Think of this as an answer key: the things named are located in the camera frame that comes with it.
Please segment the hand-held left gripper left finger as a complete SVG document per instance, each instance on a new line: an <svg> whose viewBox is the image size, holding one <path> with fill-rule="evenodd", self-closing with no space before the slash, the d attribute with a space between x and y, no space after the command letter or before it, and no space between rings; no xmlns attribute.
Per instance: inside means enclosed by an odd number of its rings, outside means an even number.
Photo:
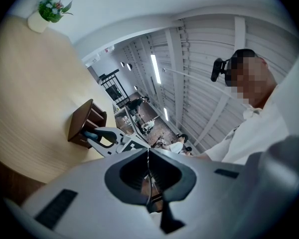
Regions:
<svg viewBox="0 0 299 239"><path fill-rule="evenodd" d="M43 239L159 239L161 229L145 206L122 202L108 189L106 171L146 149L82 163L31 195L22 210Z"/></svg>

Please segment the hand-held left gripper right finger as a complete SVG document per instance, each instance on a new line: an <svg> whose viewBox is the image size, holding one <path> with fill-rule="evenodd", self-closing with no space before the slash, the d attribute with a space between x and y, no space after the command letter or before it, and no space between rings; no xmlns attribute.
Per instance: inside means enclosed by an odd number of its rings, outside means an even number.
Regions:
<svg viewBox="0 0 299 239"><path fill-rule="evenodd" d="M237 165L153 149L149 167L163 201L149 239L254 239L253 156Z"/></svg>

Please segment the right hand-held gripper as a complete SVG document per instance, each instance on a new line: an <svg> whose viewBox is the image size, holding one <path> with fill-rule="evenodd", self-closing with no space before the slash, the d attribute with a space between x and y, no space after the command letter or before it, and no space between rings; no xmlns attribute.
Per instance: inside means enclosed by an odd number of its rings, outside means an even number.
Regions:
<svg viewBox="0 0 299 239"><path fill-rule="evenodd" d="M135 149L150 148L150 145L138 135L125 135L123 131L116 127L98 127L94 129L94 134L112 143L106 146L99 141L88 139L88 143L103 157Z"/></svg>

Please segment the small white table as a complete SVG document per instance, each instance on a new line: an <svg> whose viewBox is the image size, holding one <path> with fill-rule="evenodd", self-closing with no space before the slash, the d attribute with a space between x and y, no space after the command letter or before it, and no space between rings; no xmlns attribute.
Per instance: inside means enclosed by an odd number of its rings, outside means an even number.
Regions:
<svg viewBox="0 0 299 239"><path fill-rule="evenodd" d="M120 129L123 133L129 135L140 134L133 116L125 107L120 109L119 111L116 111L114 115L116 127Z"/></svg>

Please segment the dark brown wooden desk organizer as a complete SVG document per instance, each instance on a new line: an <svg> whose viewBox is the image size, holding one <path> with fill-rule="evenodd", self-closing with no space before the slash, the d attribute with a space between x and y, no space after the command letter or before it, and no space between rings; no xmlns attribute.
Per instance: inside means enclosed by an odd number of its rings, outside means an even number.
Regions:
<svg viewBox="0 0 299 239"><path fill-rule="evenodd" d="M88 100L72 114L68 142L90 149L92 146L82 132L92 132L95 128L105 127L106 121L107 113L100 109L93 99Z"/></svg>

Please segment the black metal rack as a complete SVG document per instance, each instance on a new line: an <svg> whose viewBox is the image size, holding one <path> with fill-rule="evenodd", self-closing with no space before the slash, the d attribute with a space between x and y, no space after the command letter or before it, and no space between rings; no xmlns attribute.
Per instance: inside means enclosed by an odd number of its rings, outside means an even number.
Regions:
<svg viewBox="0 0 299 239"><path fill-rule="evenodd" d="M115 105L117 105L118 108L121 109L130 102L130 98L117 77L118 72L119 69L109 74L102 74L99 78L100 85L103 86Z"/></svg>

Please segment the person's white shirt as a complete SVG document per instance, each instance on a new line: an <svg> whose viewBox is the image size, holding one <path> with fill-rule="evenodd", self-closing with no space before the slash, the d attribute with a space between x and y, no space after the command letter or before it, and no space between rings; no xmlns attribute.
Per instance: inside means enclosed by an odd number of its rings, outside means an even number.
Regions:
<svg viewBox="0 0 299 239"><path fill-rule="evenodd" d="M231 93L239 99L232 89ZM243 122L220 143L198 155L199 159L243 165L251 154L299 135L299 56L285 79L277 83L263 109L247 105Z"/></svg>

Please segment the white ceiling pipe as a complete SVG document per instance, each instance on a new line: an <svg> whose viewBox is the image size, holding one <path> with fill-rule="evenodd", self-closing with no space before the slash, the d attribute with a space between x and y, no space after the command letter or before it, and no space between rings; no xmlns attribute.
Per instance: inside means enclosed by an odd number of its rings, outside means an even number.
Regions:
<svg viewBox="0 0 299 239"><path fill-rule="evenodd" d="M209 82L207 82L207 81L205 81L205 80L198 79L198 78L195 78L195 77L192 76L192 75L188 75L188 74L185 74L185 73L182 73L182 72L179 72L179 71L176 71L176 70L172 70L172 69L167 69L167 71L171 71L172 73L176 73L176 74L178 74L178 75L182 75L182 76L185 76L185 77L187 77L187 78L193 79L194 81L197 81L197 82L202 83L204 86L212 87L212 88L214 88L214 89L220 91L220 92L223 93L224 95L226 95L226 96L228 96L228 97L230 97L230 98L233 98L229 92L225 91L225 89L221 89L221 88L219 88L219 87L217 87L217 86L214 86L213 84L211 84L211 83L209 83Z"/></svg>

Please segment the green plant in white pot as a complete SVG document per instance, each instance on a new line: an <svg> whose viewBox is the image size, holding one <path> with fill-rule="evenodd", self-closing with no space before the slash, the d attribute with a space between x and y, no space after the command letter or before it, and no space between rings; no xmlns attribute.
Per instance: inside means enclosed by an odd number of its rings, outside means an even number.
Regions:
<svg viewBox="0 0 299 239"><path fill-rule="evenodd" d="M72 7L72 1L64 5L60 0L41 0L38 3L37 10L27 19L28 27L37 33L42 33L50 23L58 23L61 18L68 14Z"/></svg>

